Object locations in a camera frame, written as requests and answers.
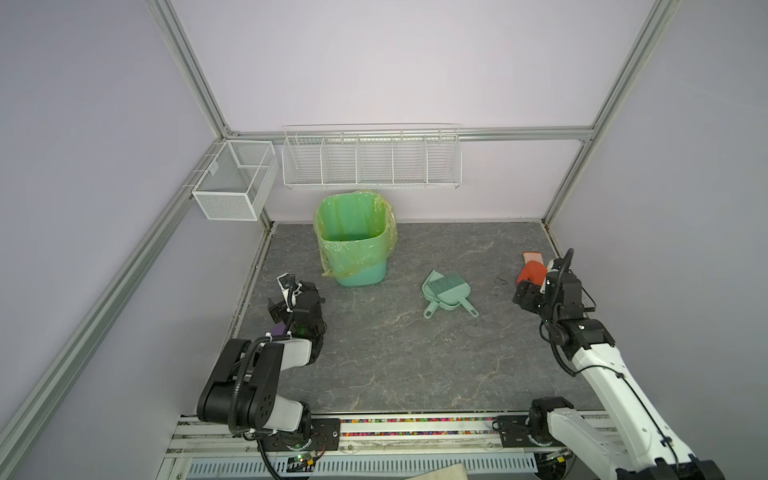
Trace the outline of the purple pink scoop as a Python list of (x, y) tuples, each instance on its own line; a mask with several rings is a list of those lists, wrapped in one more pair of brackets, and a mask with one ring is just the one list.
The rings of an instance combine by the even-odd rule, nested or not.
[(287, 326), (283, 322), (279, 322), (273, 326), (273, 328), (269, 331), (269, 334), (273, 337), (282, 336), (286, 334), (286, 331)]

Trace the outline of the mint green dustpan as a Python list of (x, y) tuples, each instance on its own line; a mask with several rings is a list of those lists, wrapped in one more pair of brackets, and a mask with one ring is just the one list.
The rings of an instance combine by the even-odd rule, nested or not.
[(443, 277), (444, 275), (439, 273), (437, 270), (432, 270), (430, 274), (427, 276), (424, 283), (422, 284), (422, 287), (421, 287), (422, 294), (424, 298), (428, 301), (428, 305), (423, 312), (423, 317), (425, 319), (432, 318), (438, 309), (453, 311), (461, 306), (460, 303), (453, 303), (453, 304), (445, 303), (439, 299), (436, 291), (431, 286), (431, 282), (441, 279)]

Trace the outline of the green trash bin with bag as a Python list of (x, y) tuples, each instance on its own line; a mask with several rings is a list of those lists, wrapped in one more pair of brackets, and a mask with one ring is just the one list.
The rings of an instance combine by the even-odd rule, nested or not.
[(324, 275), (343, 287), (384, 280), (398, 240), (394, 208), (379, 193), (354, 191), (322, 200), (314, 216)]

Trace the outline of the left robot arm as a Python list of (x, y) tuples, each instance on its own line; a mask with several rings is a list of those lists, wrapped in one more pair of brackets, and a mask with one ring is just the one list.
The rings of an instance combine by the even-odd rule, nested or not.
[(199, 396), (199, 420), (225, 425), (233, 435), (279, 435), (304, 444), (311, 436), (310, 408), (278, 394), (282, 372), (313, 364), (327, 331), (324, 298), (312, 282), (286, 273), (277, 278), (282, 300), (268, 302), (275, 327), (255, 339), (230, 339)]

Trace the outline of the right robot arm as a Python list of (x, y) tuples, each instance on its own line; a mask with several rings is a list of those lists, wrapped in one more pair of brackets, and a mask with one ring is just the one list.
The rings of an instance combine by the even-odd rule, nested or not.
[(699, 458), (652, 405), (629, 371), (616, 341), (571, 268), (574, 252), (545, 262), (538, 252), (523, 255), (515, 304), (540, 318), (539, 332), (559, 367), (583, 377), (613, 421), (616, 445), (563, 397), (535, 399), (526, 431), (536, 445), (559, 442), (601, 479), (721, 479), (712, 460)]

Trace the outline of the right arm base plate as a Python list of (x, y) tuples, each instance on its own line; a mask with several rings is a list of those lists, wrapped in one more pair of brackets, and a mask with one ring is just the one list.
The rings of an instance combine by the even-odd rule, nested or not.
[(499, 415), (492, 421), (504, 448), (540, 447), (562, 448), (563, 444), (547, 436), (535, 436), (527, 415)]

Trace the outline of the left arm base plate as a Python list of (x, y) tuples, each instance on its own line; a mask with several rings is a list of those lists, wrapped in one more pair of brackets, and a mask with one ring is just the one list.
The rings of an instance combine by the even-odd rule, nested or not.
[(267, 452), (337, 451), (341, 440), (338, 417), (312, 417), (296, 432), (280, 432), (262, 438)]

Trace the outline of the mint green hand brush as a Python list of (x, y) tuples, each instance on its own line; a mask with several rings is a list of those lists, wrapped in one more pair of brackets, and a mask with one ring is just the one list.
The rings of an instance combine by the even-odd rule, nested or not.
[(449, 273), (439, 279), (431, 280), (428, 285), (441, 303), (460, 305), (472, 317), (479, 316), (477, 309), (469, 302), (471, 286), (459, 273)]

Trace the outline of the red rubber glove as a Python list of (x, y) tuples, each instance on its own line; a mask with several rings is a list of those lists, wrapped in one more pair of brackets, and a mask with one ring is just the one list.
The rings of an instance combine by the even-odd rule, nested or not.
[(548, 273), (548, 268), (544, 264), (543, 255), (540, 252), (524, 252), (523, 260), (524, 266), (517, 277), (516, 283), (530, 282), (534, 285), (541, 286)]

